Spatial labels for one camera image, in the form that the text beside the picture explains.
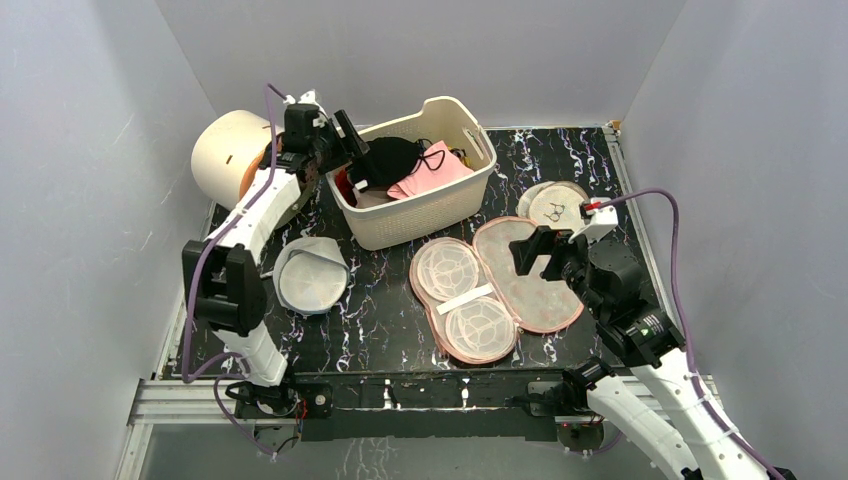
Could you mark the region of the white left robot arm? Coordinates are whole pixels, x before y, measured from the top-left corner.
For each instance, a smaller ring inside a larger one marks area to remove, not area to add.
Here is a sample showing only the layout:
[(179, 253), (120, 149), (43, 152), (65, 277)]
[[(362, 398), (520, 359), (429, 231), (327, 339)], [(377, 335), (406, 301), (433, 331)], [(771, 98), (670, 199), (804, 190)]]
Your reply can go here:
[(231, 111), (194, 145), (196, 183), (230, 213), (205, 239), (183, 247), (183, 353), (191, 352), (195, 326), (211, 330), (226, 356), (246, 366), (247, 381), (262, 387), (260, 403), (275, 416), (294, 411), (299, 391), (283, 379), (287, 360), (264, 322), (262, 250), (303, 202), (308, 175), (327, 173), (367, 150), (345, 110), (328, 114), (311, 100), (287, 105), (281, 125), (247, 110)]

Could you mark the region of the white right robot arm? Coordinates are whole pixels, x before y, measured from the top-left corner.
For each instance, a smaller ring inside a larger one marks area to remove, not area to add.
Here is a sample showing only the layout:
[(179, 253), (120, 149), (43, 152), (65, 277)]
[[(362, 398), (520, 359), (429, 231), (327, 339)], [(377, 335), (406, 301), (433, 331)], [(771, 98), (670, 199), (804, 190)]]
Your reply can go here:
[(630, 249), (608, 240), (539, 226), (510, 243), (518, 275), (548, 259), (540, 276), (563, 281), (595, 320), (606, 348), (650, 391), (656, 412), (597, 356), (562, 373), (547, 392), (577, 414), (596, 413), (619, 431), (669, 479), (791, 479), (742, 438), (696, 369), (683, 334), (668, 314), (642, 293), (644, 270)]

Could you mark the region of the floral mesh laundry bag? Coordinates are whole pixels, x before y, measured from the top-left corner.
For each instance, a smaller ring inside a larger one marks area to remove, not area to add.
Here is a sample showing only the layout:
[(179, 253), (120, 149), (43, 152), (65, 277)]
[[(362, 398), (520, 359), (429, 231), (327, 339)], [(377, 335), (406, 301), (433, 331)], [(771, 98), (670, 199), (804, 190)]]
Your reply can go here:
[(465, 364), (493, 363), (515, 348), (520, 334), (557, 333), (578, 320), (583, 304), (564, 282), (542, 279), (543, 257), (524, 276), (515, 270), (509, 245), (536, 227), (500, 217), (470, 242), (437, 238), (415, 253), (411, 288), (443, 354)]

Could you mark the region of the black bra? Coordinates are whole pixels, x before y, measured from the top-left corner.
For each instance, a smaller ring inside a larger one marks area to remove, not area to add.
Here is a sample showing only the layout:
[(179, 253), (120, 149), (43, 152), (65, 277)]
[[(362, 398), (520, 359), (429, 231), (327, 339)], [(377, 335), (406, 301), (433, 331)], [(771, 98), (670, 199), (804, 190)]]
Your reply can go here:
[(390, 187), (415, 174), (422, 166), (435, 171), (446, 158), (443, 150), (427, 153), (421, 141), (400, 137), (380, 137), (367, 141), (366, 146), (368, 151), (346, 169), (351, 185), (360, 191)]

